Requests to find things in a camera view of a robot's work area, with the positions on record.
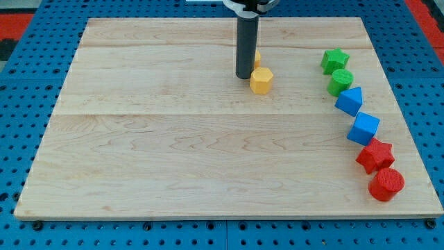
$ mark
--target blue cube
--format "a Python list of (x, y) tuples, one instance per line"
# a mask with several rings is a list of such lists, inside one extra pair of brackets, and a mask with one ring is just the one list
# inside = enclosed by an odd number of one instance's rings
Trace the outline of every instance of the blue cube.
[(361, 87), (342, 91), (334, 106), (353, 117), (356, 116), (362, 106)]
[(367, 146), (372, 140), (373, 136), (375, 136), (378, 126), (378, 118), (367, 115), (364, 112), (359, 112), (356, 116), (352, 129), (347, 135), (347, 139)]

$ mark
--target wooden board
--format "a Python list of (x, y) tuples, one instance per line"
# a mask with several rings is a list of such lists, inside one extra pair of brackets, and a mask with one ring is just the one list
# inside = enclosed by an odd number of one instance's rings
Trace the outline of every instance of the wooden board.
[[(265, 96), (234, 75), (234, 19), (91, 19), (15, 215), (24, 220), (437, 217), (440, 201), (359, 18), (263, 18)], [(405, 189), (382, 203), (334, 107), (351, 55)]]

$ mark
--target toy block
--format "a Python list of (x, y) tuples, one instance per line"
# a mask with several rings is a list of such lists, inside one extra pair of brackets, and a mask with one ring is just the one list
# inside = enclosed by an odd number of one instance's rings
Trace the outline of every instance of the toy block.
[(379, 119), (364, 112), (358, 112), (352, 129), (347, 135), (347, 139), (367, 146), (375, 136), (379, 126)]
[(362, 106), (361, 87), (342, 91), (334, 106), (353, 117), (356, 116)]
[(258, 67), (253, 70), (250, 78), (250, 89), (255, 94), (266, 94), (273, 86), (273, 73), (269, 68)]
[(256, 50), (255, 54), (255, 69), (261, 67), (261, 53), (259, 53), (258, 50)]
[(404, 177), (401, 173), (391, 169), (381, 169), (368, 184), (368, 191), (378, 201), (390, 201), (404, 188)]
[(361, 153), (359, 153), (356, 161), (364, 166), (367, 174), (388, 168), (395, 161), (391, 153), (391, 147), (392, 144), (383, 143), (373, 138), (370, 144), (365, 146)]
[(342, 52), (340, 48), (325, 51), (321, 61), (324, 74), (331, 74), (337, 69), (344, 69), (349, 58), (350, 56)]
[(332, 74), (332, 79), (328, 84), (327, 91), (334, 97), (338, 97), (339, 94), (348, 90), (353, 82), (353, 74), (346, 69), (337, 69)]

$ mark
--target green block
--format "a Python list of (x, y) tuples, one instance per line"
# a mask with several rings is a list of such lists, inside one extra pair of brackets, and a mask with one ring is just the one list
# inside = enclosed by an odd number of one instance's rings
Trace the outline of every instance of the green block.
[(339, 94), (348, 90), (353, 82), (353, 74), (346, 69), (337, 69), (332, 74), (332, 80), (328, 84), (327, 91), (334, 97), (338, 97)]
[(332, 74), (337, 69), (345, 68), (349, 58), (340, 48), (325, 51), (321, 61), (324, 74)]

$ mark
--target yellow block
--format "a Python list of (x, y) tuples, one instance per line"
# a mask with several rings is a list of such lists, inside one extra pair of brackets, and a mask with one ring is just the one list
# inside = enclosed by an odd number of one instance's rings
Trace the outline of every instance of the yellow block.
[(250, 89), (255, 94), (266, 94), (273, 86), (273, 73), (269, 68), (258, 67), (251, 73)]
[(256, 49), (255, 54), (255, 69), (261, 67), (261, 53)]

